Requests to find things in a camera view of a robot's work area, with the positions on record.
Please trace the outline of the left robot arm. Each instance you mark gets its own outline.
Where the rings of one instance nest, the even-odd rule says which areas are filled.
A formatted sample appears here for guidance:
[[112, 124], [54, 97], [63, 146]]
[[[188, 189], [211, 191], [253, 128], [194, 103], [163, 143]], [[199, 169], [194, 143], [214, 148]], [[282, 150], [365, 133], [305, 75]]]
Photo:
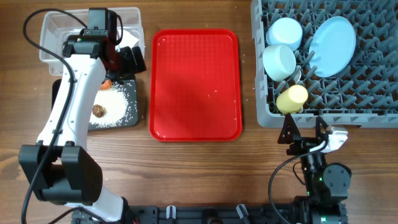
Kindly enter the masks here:
[[31, 196], [64, 205], [99, 223], [138, 223], [124, 197], [103, 185], [99, 164], [87, 152], [87, 134], [96, 94], [104, 80], [123, 83], [144, 72], [139, 47], [121, 47], [124, 29], [119, 14], [92, 7], [77, 35], [55, 54], [64, 68], [51, 114], [35, 144], [23, 145], [19, 164], [29, 181], [21, 222], [27, 221]]

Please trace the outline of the white plastic spoon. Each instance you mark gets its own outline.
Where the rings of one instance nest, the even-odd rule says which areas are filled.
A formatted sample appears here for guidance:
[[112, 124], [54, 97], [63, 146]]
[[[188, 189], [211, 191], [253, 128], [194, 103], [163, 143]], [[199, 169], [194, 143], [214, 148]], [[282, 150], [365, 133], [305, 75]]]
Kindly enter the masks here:
[[294, 81], [294, 84], [297, 85], [301, 79], [302, 72], [301, 69], [297, 69], [293, 74], [292, 74], [292, 79]]

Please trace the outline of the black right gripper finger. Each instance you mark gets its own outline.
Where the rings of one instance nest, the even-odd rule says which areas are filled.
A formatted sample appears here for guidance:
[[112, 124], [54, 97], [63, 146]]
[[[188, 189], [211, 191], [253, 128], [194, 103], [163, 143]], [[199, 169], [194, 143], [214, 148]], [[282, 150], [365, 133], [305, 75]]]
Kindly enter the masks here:
[[326, 130], [328, 127], [327, 123], [321, 116], [316, 117], [315, 122], [315, 135], [317, 139], [327, 140], [329, 132]]
[[278, 144], [292, 144], [301, 140], [300, 131], [290, 113], [285, 115], [284, 124], [277, 140]]

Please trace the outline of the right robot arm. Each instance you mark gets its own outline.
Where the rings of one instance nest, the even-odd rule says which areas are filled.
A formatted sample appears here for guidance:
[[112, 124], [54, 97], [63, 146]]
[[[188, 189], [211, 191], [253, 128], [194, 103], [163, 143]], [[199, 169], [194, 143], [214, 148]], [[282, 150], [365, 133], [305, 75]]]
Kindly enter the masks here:
[[[352, 171], [341, 163], [327, 163], [325, 156], [337, 151], [348, 139], [343, 127], [326, 124], [321, 116], [316, 118], [315, 137], [303, 137], [290, 113], [286, 114], [278, 138], [279, 144], [288, 144], [289, 159], [281, 163], [271, 174], [268, 198], [272, 218], [276, 223], [347, 223], [346, 205]], [[298, 160], [306, 188], [305, 196], [296, 196], [287, 208], [276, 205], [272, 198], [274, 178], [287, 164]]]

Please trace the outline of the orange carrot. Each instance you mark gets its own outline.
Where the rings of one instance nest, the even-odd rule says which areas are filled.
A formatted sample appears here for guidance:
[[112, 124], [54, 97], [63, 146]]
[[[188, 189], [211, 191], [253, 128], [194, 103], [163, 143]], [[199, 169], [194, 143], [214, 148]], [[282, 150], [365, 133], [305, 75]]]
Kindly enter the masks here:
[[113, 83], [112, 83], [112, 81], [111, 80], [106, 80], [106, 81], [104, 81], [102, 84], [101, 84], [101, 86], [100, 86], [100, 90], [108, 90], [108, 89], [110, 89], [110, 88], [112, 88], [112, 85], [113, 85]]

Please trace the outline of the green bowl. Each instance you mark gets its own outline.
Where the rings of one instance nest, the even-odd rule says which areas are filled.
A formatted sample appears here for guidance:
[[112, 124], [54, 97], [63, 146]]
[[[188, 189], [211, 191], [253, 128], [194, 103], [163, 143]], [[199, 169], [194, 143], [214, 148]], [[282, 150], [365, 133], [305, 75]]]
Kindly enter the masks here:
[[294, 73], [296, 59], [288, 45], [269, 45], [264, 49], [262, 61], [268, 76], [280, 82]]

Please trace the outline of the brown food lump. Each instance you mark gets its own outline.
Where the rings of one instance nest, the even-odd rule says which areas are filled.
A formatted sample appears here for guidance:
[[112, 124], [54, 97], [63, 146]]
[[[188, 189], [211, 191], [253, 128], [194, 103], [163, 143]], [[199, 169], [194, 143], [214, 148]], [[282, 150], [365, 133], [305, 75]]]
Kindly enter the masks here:
[[97, 118], [101, 118], [106, 114], [106, 108], [101, 105], [94, 105], [92, 109], [92, 113]]

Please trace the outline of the light blue plate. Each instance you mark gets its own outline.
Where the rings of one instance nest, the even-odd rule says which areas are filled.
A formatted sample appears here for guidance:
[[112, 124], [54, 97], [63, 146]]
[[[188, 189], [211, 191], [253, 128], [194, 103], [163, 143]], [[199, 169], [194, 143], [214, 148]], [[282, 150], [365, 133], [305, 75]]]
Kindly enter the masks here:
[[331, 77], [341, 72], [353, 57], [356, 33], [349, 20], [335, 16], [326, 20], [316, 31], [309, 53], [315, 53], [309, 61], [316, 67], [315, 75]]

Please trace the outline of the light blue bowl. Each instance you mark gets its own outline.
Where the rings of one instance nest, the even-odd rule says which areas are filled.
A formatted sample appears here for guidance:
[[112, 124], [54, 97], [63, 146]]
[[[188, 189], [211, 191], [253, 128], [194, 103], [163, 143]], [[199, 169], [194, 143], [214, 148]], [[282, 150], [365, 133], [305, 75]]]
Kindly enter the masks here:
[[300, 47], [303, 29], [298, 21], [289, 17], [276, 20], [266, 32], [268, 45], [285, 44], [292, 51]]

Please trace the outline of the yellow plastic cup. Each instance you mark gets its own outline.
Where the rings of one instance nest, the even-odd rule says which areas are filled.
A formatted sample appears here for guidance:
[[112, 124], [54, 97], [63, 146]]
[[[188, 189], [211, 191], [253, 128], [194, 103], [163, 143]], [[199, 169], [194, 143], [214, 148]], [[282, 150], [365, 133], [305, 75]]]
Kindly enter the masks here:
[[277, 109], [283, 113], [297, 113], [308, 99], [308, 91], [302, 85], [293, 85], [276, 99]]

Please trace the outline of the white rice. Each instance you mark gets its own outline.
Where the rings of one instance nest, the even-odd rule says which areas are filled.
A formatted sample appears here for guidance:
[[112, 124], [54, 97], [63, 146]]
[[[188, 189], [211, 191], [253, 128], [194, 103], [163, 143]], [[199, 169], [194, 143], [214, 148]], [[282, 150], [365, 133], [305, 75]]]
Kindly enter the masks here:
[[95, 128], [113, 128], [119, 126], [126, 114], [128, 102], [122, 86], [113, 84], [108, 90], [99, 90], [96, 94], [94, 105], [106, 108], [106, 114], [97, 118], [91, 112], [90, 124]]

